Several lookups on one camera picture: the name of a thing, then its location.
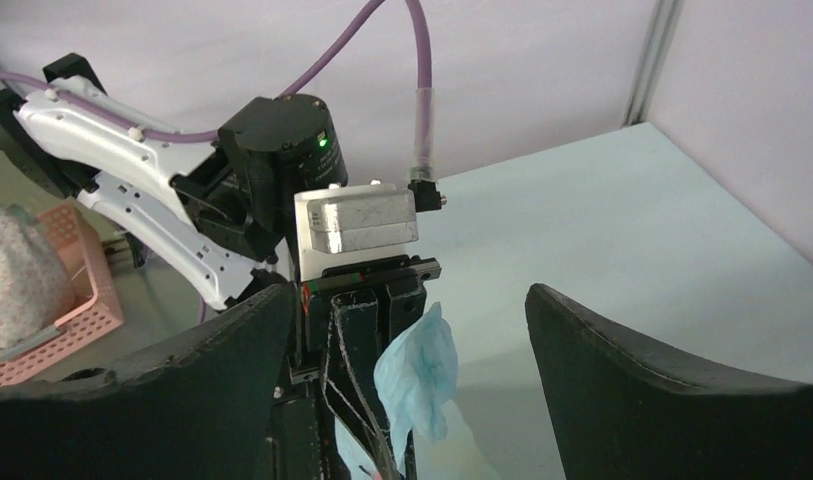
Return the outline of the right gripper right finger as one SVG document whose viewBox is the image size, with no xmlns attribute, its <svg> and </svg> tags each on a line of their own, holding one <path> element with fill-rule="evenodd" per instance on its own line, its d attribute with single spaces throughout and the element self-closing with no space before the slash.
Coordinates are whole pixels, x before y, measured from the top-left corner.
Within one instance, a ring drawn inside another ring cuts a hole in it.
<svg viewBox="0 0 813 480">
<path fill-rule="evenodd" d="M 813 479 L 813 384 L 720 364 L 543 284 L 526 321 L 569 479 Z"/>
</svg>

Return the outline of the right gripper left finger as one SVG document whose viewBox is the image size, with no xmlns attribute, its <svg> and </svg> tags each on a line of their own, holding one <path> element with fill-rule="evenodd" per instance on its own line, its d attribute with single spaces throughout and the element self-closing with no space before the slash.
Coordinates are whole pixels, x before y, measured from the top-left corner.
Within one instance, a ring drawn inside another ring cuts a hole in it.
<svg viewBox="0 0 813 480">
<path fill-rule="evenodd" d="M 0 387 L 0 479 L 269 478 L 296 308 L 274 285 L 117 361 Z"/>
</svg>

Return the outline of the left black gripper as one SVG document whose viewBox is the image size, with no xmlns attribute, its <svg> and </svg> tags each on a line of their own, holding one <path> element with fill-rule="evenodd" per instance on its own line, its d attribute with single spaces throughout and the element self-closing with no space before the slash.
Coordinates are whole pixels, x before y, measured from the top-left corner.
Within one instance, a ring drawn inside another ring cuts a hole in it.
<svg viewBox="0 0 813 480">
<path fill-rule="evenodd" d="M 414 443 L 406 439 L 398 470 L 388 416 L 374 381 L 378 359 L 422 315 L 425 282 L 439 277 L 434 258 L 400 255 L 331 267 L 298 288 L 299 311 L 289 338 L 289 473 L 308 479 L 346 479 L 338 441 L 358 465 L 382 479 L 417 476 Z"/>
</svg>

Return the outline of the light blue plastic bag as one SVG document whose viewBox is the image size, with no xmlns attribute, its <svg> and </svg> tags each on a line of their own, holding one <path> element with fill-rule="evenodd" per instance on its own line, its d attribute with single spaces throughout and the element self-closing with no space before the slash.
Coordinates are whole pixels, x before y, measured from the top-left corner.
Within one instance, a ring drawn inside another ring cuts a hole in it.
<svg viewBox="0 0 813 480">
<path fill-rule="evenodd" d="M 390 422 L 397 466 L 405 471 L 411 433 L 419 479 L 498 479 L 453 401 L 458 354 L 451 327 L 435 302 L 399 334 L 377 361 L 374 386 Z"/>
</svg>

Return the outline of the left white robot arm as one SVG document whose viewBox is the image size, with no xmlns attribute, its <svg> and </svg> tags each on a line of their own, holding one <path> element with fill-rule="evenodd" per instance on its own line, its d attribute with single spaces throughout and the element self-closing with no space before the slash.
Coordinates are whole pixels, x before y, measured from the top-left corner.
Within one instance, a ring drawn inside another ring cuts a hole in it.
<svg viewBox="0 0 813 480">
<path fill-rule="evenodd" d="M 417 475 L 375 385 L 422 315 L 434 259 L 410 256 L 444 200 L 432 95 L 417 94 L 407 187 L 352 186 L 326 103 L 257 97 L 185 134 L 111 99 L 68 54 L 20 96 L 0 90 L 0 146 L 47 192 L 126 229 L 217 311 L 208 323 L 60 381 L 0 388 L 7 479 L 344 479 Z"/>
</svg>

